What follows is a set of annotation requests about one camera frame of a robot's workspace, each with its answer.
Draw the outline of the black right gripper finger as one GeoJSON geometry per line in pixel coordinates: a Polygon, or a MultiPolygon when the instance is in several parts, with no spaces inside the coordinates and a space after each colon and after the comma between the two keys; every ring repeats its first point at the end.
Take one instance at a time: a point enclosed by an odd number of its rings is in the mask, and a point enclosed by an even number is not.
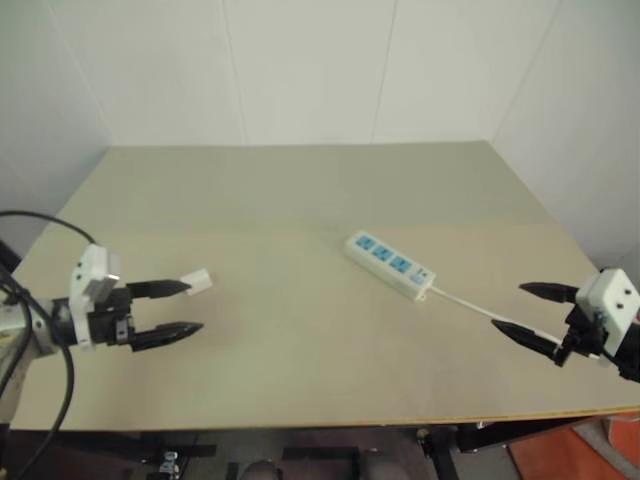
{"type": "Polygon", "coordinates": [[[556,337],[511,321],[492,319],[491,323],[515,343],[543,355],[556,366],[565,365],[566,359],[558,355],[561,341],[556,337]]]}
{"type": "Polygon", "coordinates": [[[571,304],[576,302],[576,295],[579,291],[577,287],[551,282],[522,283],[519,285],[519,289],[548,301],[571,304]]]}

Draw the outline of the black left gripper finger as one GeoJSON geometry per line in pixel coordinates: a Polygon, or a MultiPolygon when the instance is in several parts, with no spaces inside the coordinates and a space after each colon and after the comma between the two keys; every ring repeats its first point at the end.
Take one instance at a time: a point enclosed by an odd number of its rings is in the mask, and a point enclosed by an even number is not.
{"type": "Polygon", "coordinates": [[[153,280],[127,283],[132,298],[165,298],[189,290],[189,285],[179,280],[153,280]]]}
{"type": "Polygon", "coordinates": [[[137,332],[130,341],[133,352],[167,346],[194,335],[203,328],[197,322],[173,322],[156,326],[154,329],[137,332]]]}

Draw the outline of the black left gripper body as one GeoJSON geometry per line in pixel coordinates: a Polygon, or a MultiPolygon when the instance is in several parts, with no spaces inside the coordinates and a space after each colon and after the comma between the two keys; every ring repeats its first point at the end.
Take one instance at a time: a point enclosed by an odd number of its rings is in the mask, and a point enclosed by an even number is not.
{"type": "Polygon", "coordinates": [[[132,303],[127,287],[114,289],[105,301],[96,303],[87,315],[91,341],[96,345],[129,345],[135,335],[132,303]]]}

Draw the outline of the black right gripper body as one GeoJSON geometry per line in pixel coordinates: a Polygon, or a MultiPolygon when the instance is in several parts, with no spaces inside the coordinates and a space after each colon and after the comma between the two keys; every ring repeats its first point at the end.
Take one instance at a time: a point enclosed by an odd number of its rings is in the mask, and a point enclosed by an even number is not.
{"type": "Polygon", "coordinates": [[[576,304],[569,312],[565,323],[568,330],[560,344],[560,358],[567,359],[572,353],[599,358],[609,336],[603,316],[597,314],[590,319],[576,304]]]}

